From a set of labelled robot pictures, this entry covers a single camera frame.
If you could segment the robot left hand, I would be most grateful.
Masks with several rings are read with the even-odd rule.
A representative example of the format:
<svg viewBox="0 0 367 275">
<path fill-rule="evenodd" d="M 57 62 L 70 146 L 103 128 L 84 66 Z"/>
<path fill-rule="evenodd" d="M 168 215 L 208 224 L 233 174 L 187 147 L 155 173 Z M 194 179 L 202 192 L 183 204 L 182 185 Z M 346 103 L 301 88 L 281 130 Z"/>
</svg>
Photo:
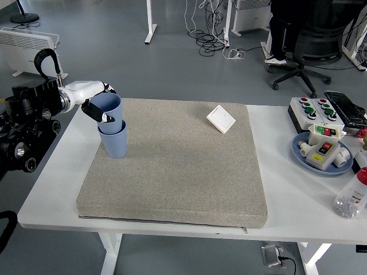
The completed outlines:
<svg viewBox="0 0 367 275">
<path fill-rule="evenodd" d="M 82 111 L 98 123 L 112 123 L 113 116 L 102 111 L 95 104 L 91 103 L 91 98 L 104 93 L 116 93 L 110 84 L 102 81 L 74 81 L 66 86 L 58 88 L 61 101 L 60 113 L 67 113 L 76 105 L 81 105 Z"/>
</svg>

